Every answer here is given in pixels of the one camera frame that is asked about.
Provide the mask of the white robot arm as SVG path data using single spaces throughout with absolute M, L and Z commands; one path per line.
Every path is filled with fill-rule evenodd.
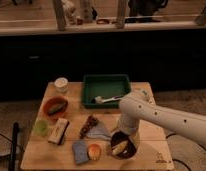
M 118 128 L 132 135 L 145 120 L 206 146 L 206 116 L 152 104 L 144 89 L 134 90 L 119 102 Z

